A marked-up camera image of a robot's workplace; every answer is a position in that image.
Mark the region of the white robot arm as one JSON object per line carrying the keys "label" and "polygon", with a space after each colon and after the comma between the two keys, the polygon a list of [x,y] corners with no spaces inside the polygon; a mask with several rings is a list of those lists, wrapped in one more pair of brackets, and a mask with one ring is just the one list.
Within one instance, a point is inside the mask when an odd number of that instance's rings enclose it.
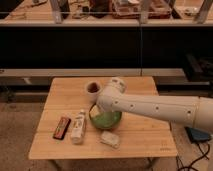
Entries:
{"label": "white robot arm", "polygon": [[121,111],[169,121],[213,134],[213,98],[198,96],[134,95],[126,84],[112,77],[98,94],[101,112]]}

